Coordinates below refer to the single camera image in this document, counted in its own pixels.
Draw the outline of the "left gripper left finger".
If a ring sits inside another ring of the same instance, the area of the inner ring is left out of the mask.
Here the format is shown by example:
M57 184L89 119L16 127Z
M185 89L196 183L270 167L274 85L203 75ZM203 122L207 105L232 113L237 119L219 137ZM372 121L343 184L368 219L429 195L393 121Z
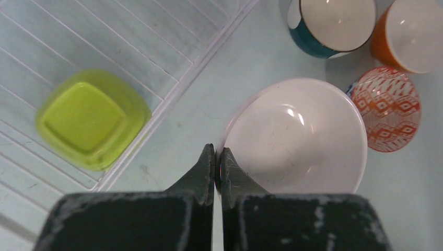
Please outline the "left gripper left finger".
M63 196L34 250L211 250L215 151L164 191L88 192Z

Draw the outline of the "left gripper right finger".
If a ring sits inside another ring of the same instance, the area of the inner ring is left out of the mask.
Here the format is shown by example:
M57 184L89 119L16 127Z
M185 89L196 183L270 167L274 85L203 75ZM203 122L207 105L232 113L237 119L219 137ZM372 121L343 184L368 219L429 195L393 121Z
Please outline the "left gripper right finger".
M232 151L219 157L225 250L391 250L370 202L348 193L271 194Z

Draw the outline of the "white bowl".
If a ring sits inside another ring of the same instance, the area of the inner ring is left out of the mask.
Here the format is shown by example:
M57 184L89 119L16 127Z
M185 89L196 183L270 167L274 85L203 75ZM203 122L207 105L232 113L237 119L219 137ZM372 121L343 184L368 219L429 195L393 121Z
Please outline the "white bowl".
M216 148L273 193L355 193L366 167L363 119L336 86L292 78L250 96Z

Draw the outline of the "green bowl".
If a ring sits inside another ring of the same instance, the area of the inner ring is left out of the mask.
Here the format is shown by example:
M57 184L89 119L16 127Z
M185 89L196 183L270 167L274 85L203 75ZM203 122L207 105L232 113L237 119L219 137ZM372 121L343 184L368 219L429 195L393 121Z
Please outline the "green bowl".
M80 167L110 168L151 119L144 98L127 82L102 69L67 78L38 109L42 139Z

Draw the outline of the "blue patterned bowl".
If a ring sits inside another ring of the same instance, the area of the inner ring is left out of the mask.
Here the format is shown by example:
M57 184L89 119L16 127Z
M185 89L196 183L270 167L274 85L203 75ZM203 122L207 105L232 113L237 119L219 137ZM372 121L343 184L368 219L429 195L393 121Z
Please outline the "blue patterned bowl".
M392 67L376 67L346 91L358 108L369 148L391 153L408 145L422 118L421 102L412 81Z

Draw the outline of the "teal blue bowl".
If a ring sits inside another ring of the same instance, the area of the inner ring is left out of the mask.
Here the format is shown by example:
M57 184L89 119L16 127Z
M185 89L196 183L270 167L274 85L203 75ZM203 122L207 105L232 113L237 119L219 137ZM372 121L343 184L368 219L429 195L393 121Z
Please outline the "teal blue bowl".
M377 20L373 0L294 0L287 11L289 34L306 54L321 59L361 48Z

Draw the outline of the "orange bowl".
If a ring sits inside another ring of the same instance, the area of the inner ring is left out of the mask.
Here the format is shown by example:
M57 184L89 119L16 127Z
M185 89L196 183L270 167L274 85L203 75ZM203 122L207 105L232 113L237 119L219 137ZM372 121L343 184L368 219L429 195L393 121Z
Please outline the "orange bowl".
M442 3L394 1L376 23L370 51L398 70L431 72L442 62Z

